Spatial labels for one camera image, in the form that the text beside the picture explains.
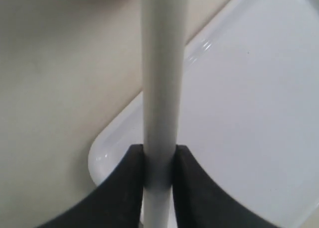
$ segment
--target white plastic rod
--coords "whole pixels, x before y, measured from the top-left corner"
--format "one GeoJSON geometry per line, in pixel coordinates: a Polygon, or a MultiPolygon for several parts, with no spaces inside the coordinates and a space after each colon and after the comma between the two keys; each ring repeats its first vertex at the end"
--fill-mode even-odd
{"type": "Polygon", "coordinates": [[[167,227],[186,14],[187,0],[142,0],[145,228],[167,227]]]}

